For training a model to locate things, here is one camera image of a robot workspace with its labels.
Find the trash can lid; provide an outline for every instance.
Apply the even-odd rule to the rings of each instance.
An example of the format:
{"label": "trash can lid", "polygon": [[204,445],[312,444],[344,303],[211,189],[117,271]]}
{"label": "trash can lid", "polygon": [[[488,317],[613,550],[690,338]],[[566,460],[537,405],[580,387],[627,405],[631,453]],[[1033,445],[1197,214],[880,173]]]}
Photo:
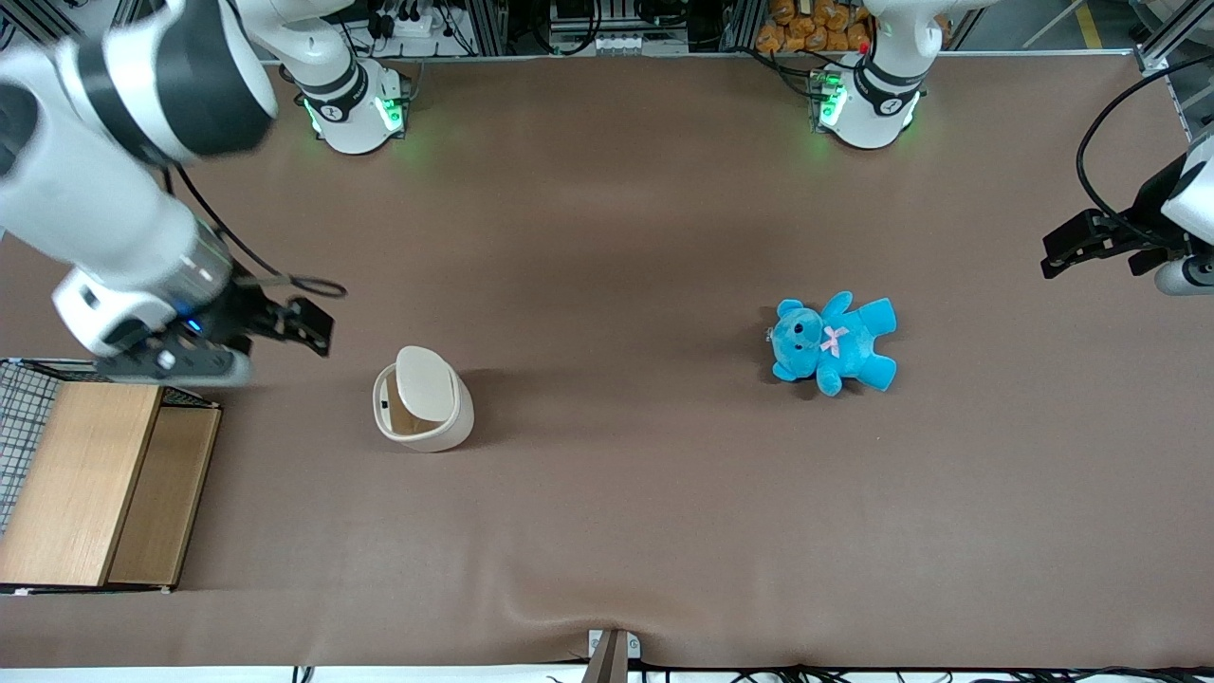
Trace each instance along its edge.
{"label": "trash can lid", "polygon": [[438,354],[405,347],[396,355],[396,391],[410,414],[447,422],[455,412],[455,371]]}

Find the metal bracket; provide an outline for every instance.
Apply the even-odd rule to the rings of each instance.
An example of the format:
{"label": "metal bracket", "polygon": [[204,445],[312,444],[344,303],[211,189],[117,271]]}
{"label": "metal bracket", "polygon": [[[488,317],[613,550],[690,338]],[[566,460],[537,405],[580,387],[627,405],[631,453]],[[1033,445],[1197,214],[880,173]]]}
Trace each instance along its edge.
{"label": "metal bracket", "polygon": [[582,683],[628,683],[628,660],[634,645],[640,658],[641,641],[636,636],[619,630],[591,631],[590,664]]}
{"label": "metal bracket", "polygon": [[[641,639],[626,631],[624,632],[624,636],[628,638],[628,659],[641,659]],[[595,650],[599,648],[599,642],[602,639],[602,637],[603,637],[602,631],[590,632],[590,648],[586,650],[590,654],[590,656],[594,656]]]}
{"label": "metal bracket", "polygon": [[1142,73],[1150,75],[1165,68],[1168,55],[1197,29],[1210,11],[1214,11],[1214,0],[1186,0],[1173,12],[1168,21],[1163,22],[1163,25],[1135,51]]}

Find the blue teddy bear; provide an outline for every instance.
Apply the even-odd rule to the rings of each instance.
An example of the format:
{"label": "blue teddy bear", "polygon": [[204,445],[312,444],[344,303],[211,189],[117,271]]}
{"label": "blue teddy bear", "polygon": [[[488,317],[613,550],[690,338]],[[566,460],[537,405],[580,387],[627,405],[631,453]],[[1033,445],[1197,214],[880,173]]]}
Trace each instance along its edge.
{"label": "blue teddy bear", "polygon": [[834,397],[844,379],[852,377],[879,392],[894,382],[898,364],[873,352],[873,341],[897,329],[889,298],[879,298],[847,312],[851,291],[835,294],[819,315],[796,298],[776,307],[779,321],[771,330],[776,365],[771,371],[784,382],[818,376],[818,389]]}

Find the wooden box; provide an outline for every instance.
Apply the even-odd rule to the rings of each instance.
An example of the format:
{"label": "wooden box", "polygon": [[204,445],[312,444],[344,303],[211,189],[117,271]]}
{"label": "wooden box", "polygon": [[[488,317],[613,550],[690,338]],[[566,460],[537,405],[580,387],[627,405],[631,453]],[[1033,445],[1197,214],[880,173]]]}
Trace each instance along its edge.
{"label": "wooden box", "polygon": [[177,584],[221,411],[164,400],[160,387],[58,387],[0,537],[0,585]]}

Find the white bin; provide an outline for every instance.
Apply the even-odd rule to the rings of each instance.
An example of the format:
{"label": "white bin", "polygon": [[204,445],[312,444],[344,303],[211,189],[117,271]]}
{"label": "white bin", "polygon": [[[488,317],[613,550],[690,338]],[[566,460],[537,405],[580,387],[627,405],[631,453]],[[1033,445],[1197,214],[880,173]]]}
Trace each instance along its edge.
{"label": "white bin", "polygon": [[454,449],[472,432],[472,395],[430,349],[405,347],[375,381],[375,425],[414,451]]}

